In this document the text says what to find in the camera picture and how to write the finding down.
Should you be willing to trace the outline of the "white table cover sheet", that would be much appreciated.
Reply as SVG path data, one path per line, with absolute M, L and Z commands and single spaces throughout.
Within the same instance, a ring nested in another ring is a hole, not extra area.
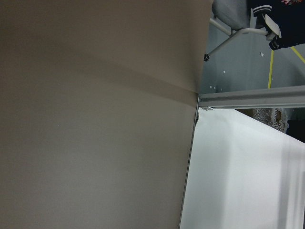
M 234 109 L 198 116 L 180 227 L 301 229 L 304 143 Z

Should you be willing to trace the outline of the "dark navy jacket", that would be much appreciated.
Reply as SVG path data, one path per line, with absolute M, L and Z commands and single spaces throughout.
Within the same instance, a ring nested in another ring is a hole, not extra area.
M 253 15 L 268 30 L 272 50 L 305 43 L 305 2 L 303 0 L 250 0 Z

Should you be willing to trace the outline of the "aluminium frame rail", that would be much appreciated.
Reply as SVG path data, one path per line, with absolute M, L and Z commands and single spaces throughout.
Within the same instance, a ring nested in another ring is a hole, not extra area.
M 305 87 L 201 94 L 198 106 L 207 109 L 304 108 Z

